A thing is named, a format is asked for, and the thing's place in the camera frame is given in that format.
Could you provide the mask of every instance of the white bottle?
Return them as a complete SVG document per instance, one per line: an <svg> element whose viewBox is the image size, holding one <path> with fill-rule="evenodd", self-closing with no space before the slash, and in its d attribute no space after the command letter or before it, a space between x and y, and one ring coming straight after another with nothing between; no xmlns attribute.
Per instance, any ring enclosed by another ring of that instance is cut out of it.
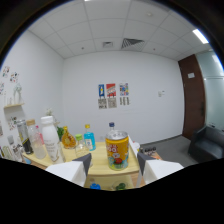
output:
<svg viewBox="0 0 224 224"><path fill-rule="evenodd" d="M20 155L20 151L15 146L14 139L13 139L12 135L8 136L8 141L9 141L9 144L10 144L10 147L11 147L11 153L14 157L14 160L18 161L18 162L22 162L23 160L22 160L22 157Z"/></svg>
<svg viewBox="0 0 224 224"><path fill-rule="evenodd" d="M46 152L42 145L42 141L40 135L35 127L35 120L28 120L26 121L27 129L28 129L28 136L33 148L34 155L37 159L43 159L46 156Z"/></svg>
<svg viewBox="0 0 224 224"><path fill-rule="evenodd" d="M62 152L58 133L53 124L54 123L53 116L42 117L41 123L43 127L42 135L45 147L53 164L64 163L65 157Z"/></svg>

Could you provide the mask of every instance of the shelf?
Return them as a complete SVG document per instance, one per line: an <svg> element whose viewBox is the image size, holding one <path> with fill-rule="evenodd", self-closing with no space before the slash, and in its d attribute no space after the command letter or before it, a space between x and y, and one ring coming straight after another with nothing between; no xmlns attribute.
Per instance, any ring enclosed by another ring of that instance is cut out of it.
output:
<svg viewBox="0 0 224 224"><path fill-rule="evenodd" d="M5 106L4 108L9 108L9 107L17 107L17 106L22 106L24 105L24 103L21 103L21 104L13 104L13 105L8 105L8 106Z"/></svg>

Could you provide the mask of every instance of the chair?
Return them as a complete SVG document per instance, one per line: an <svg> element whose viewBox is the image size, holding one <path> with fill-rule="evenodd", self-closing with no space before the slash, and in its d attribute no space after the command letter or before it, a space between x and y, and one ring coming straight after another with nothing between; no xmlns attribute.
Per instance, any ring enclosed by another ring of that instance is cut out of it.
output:
<svg viewBox="0 0 224 224"><path fill-rule="evenodd" d="M208 126L195 131L188 154L199 163L224 158L224 132Z"/></svg>

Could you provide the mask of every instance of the ceiling light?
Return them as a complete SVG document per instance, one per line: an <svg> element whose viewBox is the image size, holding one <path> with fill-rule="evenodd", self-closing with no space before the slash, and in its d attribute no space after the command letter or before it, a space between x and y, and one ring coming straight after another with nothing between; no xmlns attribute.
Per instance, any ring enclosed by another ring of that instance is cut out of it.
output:
<svg viewBox="0 0 224 224"><path fill-rule="evenodd" d="M200 39L200 41L203 44L207 44L208 43L207 39L203 36L203 34L198 29L193 30L192 32Z"/></svg>

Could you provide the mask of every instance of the wooden table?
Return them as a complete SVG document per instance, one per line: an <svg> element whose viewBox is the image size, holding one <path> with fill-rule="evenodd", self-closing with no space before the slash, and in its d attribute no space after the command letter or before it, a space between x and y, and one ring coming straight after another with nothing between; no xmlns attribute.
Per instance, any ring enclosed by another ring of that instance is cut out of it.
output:
<svg viewBox="0 0 224 224"><path fill-rule="evenodd" d="M26 153L23 153L23 155L29 160L38 163L43 168L45 167L46 169L53 163L47 153L45 145L43 146L47 155L41 160L37 159L34 154L27 155ZM75 149L65 149L62 143L61 146L66 162L70 162L77 158L75 154ZM116 180L123 180L124 182L128 183L129 188L134 188L130 174L139 173L139 164L131 147L129 148L128 167L121 171L115 171L109 168L105 142L96 142L96 149L94 151L90 151L90 153L92 154L93 166L89 168L88 176L86 178L86 183L84 187L89 188L90 178L94 178L96 183L99 183L101 189L103 190L111 190L111 185Z"/></svg>

